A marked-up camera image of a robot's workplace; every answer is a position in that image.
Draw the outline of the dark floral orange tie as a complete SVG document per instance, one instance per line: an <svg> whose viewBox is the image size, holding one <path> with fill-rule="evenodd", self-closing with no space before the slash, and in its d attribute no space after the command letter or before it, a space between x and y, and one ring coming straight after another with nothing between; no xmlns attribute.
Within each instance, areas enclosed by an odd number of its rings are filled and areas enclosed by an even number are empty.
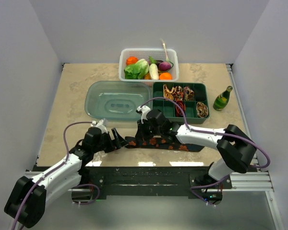
<svg viewBox="0 0 288 230"><path fill-rule="evenodd" d="M170 143L163 138L151 138L148 141L137 140L135 137L125 137L128 149L161 149L200 152L204 146L195 144Z"/></svg>

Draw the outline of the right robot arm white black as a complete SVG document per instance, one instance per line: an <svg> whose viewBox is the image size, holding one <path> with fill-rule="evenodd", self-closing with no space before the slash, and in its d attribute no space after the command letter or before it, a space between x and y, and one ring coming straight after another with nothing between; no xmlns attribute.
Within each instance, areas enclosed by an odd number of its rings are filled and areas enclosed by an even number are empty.
<svg viewBox="0 0 288 230"><path fill-rule="evenodd" d="M194 144L218 150L221 159L212 163L204 183L209 188L216 188L221 179L229 174L246 173L250 167L256 147L252 145L244 132L235 125L228 125L225 129L211 129L190 126L172 122L158 109L148 106L138 107L136 112L141 116L137 121L136 138L149 141L160 136L170 143Z"/></svg>

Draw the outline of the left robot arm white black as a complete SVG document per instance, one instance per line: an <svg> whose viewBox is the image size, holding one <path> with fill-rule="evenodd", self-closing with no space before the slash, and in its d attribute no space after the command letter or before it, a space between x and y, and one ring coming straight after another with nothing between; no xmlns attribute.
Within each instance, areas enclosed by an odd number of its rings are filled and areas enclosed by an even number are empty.
<svg viewBox="0 0 288 230"><path fill-rule="evenodd" d="M91 127L83 139L67 151L58 163L42 173L28 178L19 178L4 207L4 212L26 228L35 226L45 213L46 206L65 191L73 187L85 188L90 176L83 168L100 151L119 150L128 145L115 128L107 132L103 128Z"/></svg>

